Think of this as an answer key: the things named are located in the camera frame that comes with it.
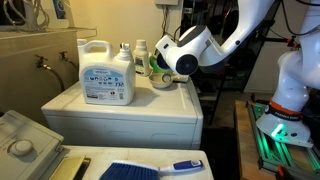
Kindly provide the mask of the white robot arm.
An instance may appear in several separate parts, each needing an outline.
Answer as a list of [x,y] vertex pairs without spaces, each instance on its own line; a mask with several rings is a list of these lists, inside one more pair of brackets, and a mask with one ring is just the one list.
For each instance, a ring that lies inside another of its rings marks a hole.
[[[277,1],[237,0],[238,23],[223,43],[218,43],[205,25],[189,28],[177,41],[163,36],[156,44],[159,66],[180,75],[191,75],[198,69],[205,73],[217,71],[238,49],[255,41],[264,42],[254,34]],[[319,4],[320,0],[306,3],[304,21],[297,34],[300,48],[280,56],[277,89],[256,121],[258,129],[276,142],[313,146],[302,109],[309,100],[308,90],[320,89]]]

